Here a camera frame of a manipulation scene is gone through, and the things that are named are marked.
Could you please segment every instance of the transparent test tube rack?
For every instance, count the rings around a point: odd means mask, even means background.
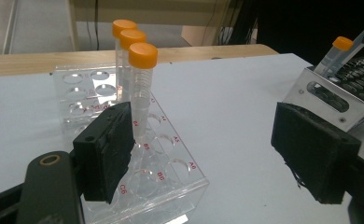
[[[52,75],[65,150],[70,151],[73,140],[117,103],[115,64],[57,66]],[[112,203],[81,200],[87,223],[184,223],[208,184],[152,95],[146,141],[134,146]]]

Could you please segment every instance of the floor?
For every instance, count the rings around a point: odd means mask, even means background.
[[[0,0],[0,54],[73,51],[68,20],[66,0]],[[97,50],[97,36],[99,50],[114,49],[111,23],[98,23],[98,35],[94,27],[93,22],[77,22],[80,50]],[[189,46],[181,37],[182,26],[138,24],[138,28],[158,48]]]

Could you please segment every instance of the wooden edge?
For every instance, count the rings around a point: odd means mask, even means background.
[[[264,45],[159,49],[158,63],[176,63],[278,54]],[[50,73],[57,65],[112,63],[114,50],[0,55],[0,76]]]

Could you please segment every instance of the orange cap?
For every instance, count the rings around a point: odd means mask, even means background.
[[[128,20],[116,20],[112,23],[112,35],[115,38],[119,38],[122,30],[135,30],[137,27],[136,23]]]
[[[147,42],[147,35],[140,30],[123,30],[119,36],[120,47],[129,50],[133,43]]]
[[[343,51],[348,51],[351,47],[353,47],[353,44],[354,41],[344,36],[339,36],[333,41],[333,46]]]
[[[157,64],[158,50],[148,43],[134,43],[129,48],[129,63],[131,66],[150,69]]]

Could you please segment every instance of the tube with orange cap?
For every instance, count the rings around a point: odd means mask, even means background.
[[[112,23],[112,35],[115,37],[115,52],[116,52],[116,87],[117,93],[119,92],[118,76],[121,73],[121,52],[120,52],[120,32],[123,30],[135,30],[137,24],[134,21],[129,20],[115,20]]]
[[[121,48],[121,73],[118,76],[119,90],[118,101],[130,101],[129,88],[133,80],[129,63],[129,48],[133,43],[147,42],[147,35],[140,30],[123,30],[119,36]]]
[[[314,72],[322,77],[334,77],[337,72],[332,69],[332,66],[338,62],[338,59],[342,57],[352,46],[354,42],[346,37],[339,36],[333,41],[333,47],[328,51],[321,63],[316,66]]]
[[[129,48],[129,63],[133,81],[130,96],[135,142],[143,144],[147,133],[147,113],[150,106],[153,68],[157,65],[158,50],[148,43],[134,43]]]

